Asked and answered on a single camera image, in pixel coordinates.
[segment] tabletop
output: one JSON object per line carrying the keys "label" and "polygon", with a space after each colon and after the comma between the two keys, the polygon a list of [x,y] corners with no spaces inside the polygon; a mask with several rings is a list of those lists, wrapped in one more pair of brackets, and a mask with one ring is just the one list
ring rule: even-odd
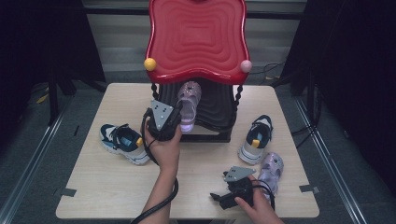
{"label": "tabletop", "polygon": [[[150,84],[113,83],[108,86],[66,186],[77,192],[74,197],[62,197],[57,217],[127,219],[140,215],[159,167],[152,161],[136,166],[121,155],[107,152],[99,130],[107,123],[129,123],[132,129],[139,131],[143,114],[150,106],[151,94]],[[172,201],[171,218],[247,216],[239,206],[223,210],[213,201],[210,192],[227,193],[222,173],[232,166],[260,170],[259,164],[252,166],[241,161],[237,150],[243,145],[251,122],[263,114],[271,118],[274,126],[273,139],[264,150],[276,152],[285,164],[278,182],[276,213],[280,217],[318,216],[314,194],[300,191],[299,187],[309,182],[275,90],[244,86],[237,113],[229,143],[180,143],[179,192]]]}

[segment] blue shoe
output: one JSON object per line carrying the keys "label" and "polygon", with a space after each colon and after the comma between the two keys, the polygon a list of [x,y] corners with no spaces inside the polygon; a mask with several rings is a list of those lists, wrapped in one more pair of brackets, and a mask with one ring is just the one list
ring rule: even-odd
{"label": "blue shoe", "polygon": [[245,144],[238,150],[239,158],[251,165],[259,163],[264,148],[271,141],[273,129],[270,117],[261,115],[255,119],[247,133]]}
{"label": "blue shoe", "polygon": [[100,138],[107,151],[121,154],[133,164],[142,165],[149,160],[145,149],[140,147],[143,144],[142,137],[128,124],[121,126],[105,124],[100,129]]}

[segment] red plastic panel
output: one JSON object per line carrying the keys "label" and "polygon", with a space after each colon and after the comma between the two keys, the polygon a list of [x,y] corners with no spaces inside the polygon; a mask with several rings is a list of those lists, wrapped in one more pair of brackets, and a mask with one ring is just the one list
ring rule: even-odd
{"label": "red plastic panel", "polygon": [[167,84],[204,77],[243,84],[249,60],[244,0],[150,0],[151,37],[146,58],[156,65],[148,76]]}

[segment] pink ball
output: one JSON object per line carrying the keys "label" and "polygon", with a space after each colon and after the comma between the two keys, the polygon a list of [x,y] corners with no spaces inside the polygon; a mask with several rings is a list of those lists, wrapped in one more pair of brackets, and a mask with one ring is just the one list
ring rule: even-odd
{"label": "pink ball", "polygon": [[244,73],[250,72],[251,67],[252,67],[251,61],[244,60],[244,61],[241,62],[241,70],[242,70],[242,72],[244,72]]}

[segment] metal rail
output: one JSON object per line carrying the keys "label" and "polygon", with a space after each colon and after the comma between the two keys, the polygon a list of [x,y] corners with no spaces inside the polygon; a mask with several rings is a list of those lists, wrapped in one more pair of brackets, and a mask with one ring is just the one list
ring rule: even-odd
{"label": "metal rail", "polygon": [[340,171],[338,170],[337,165],[332,159],[332,154],[327,149],[319,131],[315,127],[314,128],[311,127],[311,122],[309,117],[307,116],[306,107],[302,99],[300,97],[294,97],[294,100],[297,104],[297,107],[304,120],[306,127],[309,129],[309,132],[311,132],[311,138],[317,147],[318,153],[322,158],[327,168],[327,171],[329,172],[330,177],[332,178],[332,182],[337,188],[338,193],[340,194],[341,199],[343,200],[344,205],[346,206],[346,210],[348,211],[348,213],[352,218],[352,221],[354,223],[359,223],[359,224],[367,223],[366,218],[364,217],[364,214],[361,211],[358,202],[356,201],[355,197],[353,196],[352,192],[347,186],[347,183],[345,182]]}
{"label": "metal rail", "polygon": [[15,186],[14,190],[12,190],[12,192],[8,195],[3,207],[0,210],[1,224],[11,223],[12,218],[14,218],[15,214],[17,213],[23,197],[29,189],[30,184],[32,183],[32,180],[38,169],[38,166],[43,161],[44,156],[50,146],[50,143],[62,123],[64,113],[70,106],[72,99],[73,97],[69,97],[69,99],[65,103],[64,109],[61,111],[58,118],[53,121],[52,124],[47,128],[43,138],[35,149],[35,154],[32,156],[26,168],[24,169],[20,179],[17,182],[17,185]]}

